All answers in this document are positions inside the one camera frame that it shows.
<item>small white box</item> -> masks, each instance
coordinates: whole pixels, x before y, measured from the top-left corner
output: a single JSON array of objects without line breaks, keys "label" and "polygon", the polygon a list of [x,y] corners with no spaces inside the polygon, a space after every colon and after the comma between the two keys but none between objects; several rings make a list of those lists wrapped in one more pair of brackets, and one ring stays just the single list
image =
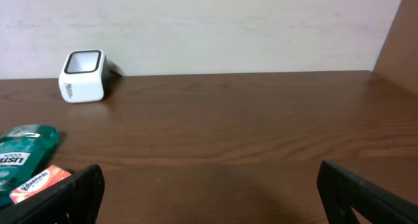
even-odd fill
[{"label": "small white box", "polygon": [[105,96],[109,69],[102,50],[81,50],[68,55],[59,75],[59,90],[68,103],[100,101]]}]

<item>wooden table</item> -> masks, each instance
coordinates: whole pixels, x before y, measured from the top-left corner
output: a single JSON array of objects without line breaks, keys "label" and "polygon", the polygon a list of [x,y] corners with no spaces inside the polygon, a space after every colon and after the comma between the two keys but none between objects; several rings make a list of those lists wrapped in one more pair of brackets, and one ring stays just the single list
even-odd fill
[{"label": "wooden table", "polygon": [[324,159],[418,202],[417,109],[367,71],[123,77],[86,104],[0,81],[0,131],[54,125],[53,164],[100,164],[98,223],[326,223]]}]

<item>orange box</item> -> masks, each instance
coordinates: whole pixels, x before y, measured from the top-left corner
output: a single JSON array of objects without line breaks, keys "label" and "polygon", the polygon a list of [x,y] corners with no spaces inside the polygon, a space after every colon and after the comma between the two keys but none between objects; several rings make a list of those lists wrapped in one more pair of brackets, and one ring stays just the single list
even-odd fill
[{"label": "orange box", "polygon": [[55,165],[49,166],[47,169],[32,177],[30,180],[20,185],[18,188],[10,192],[10,198],[15,204],[37,194],[44,189],[56,184],[62,179],[70,176],[71,173],[59,168]]}]

